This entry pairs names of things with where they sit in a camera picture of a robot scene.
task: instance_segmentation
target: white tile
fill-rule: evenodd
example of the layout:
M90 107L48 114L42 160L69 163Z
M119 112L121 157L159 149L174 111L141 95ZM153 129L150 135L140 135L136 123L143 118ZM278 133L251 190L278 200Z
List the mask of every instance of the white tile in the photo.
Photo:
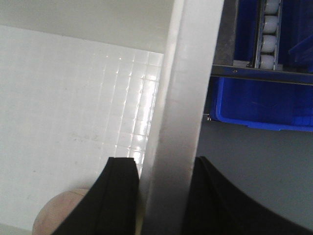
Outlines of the white tile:
M160 56L159 53L149 52L149 59L148 64L161 67L163 58Z
M144 50L137 50L135 55L135 62L147 64L149 58L149 52Z
M163 56L6 26L0 35L0 223L31 230L51 197L90 186L108 157L133 157L140 172Z
M133 135L132 149L144 151L146 149L147 137L142 135Z

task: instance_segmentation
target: blue storage box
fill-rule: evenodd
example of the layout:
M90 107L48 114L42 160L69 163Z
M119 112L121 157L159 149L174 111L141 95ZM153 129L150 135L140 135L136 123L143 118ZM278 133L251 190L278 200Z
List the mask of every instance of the blue storage box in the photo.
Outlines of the blue storage box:
M268 130L313 131L313 87L211 78L213 120Z

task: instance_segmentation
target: metal frame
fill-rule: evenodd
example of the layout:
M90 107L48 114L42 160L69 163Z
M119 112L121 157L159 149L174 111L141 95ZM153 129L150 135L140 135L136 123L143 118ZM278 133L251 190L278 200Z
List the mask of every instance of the metal frame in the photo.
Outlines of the metal frame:
M211 76L229 77L267 82L282 82L301 85L313 85L313 73L299 73L275 70L260 70L234 66L213 65Z

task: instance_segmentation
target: white wall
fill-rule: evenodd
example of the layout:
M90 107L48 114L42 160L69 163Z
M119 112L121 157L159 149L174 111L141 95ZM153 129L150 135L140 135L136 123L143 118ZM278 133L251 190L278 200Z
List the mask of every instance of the white wall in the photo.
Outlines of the white wall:
M88 188L108 157L141 169L163 55L0 26L0 223Z
M0 0L0 24L164 53L173 0Z

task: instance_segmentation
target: white tiled wall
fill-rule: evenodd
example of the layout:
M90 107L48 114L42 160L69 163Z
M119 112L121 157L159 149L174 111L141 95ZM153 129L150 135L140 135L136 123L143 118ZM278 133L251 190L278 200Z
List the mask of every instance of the white tiled wall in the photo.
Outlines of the white tiled wall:
M163 55L0 26L0 223L30 230L109 156L141 169Z

